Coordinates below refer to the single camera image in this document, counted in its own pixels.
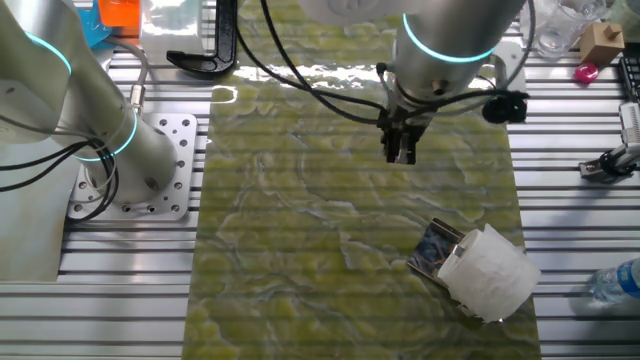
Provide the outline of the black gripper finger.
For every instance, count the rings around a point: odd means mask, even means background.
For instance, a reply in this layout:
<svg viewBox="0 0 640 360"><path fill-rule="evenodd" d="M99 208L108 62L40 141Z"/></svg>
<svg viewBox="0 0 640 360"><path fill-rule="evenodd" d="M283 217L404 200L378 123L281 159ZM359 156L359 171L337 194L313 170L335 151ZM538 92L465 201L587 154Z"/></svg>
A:
<svg viewBox="0 0 640 360"><path fill-rule="evenodd" d="M381 136L383 153L387 163L395 163L400 152L402 132L394 128L385 128Z"/></svg>
<svg viewBox="0 0 640 360"><path fill-rule="evenodd" d="M416 145L426 131L424 126L406 126L401 132L399 162L406 165L416 163Z"/></svg>

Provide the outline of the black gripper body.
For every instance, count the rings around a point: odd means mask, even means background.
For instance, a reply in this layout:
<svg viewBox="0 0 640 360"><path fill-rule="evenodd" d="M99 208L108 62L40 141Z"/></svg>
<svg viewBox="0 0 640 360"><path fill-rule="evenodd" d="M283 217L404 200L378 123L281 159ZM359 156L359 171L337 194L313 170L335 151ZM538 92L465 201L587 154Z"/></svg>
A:
<svg viewBox="0 0 640 360"><path fill-rule="evenodd" d="M381 112L377 127L382 131L405 130L421 138L430 125L434 112L433 106L411 107L405 103L390 100L384 112Z"/></svg>

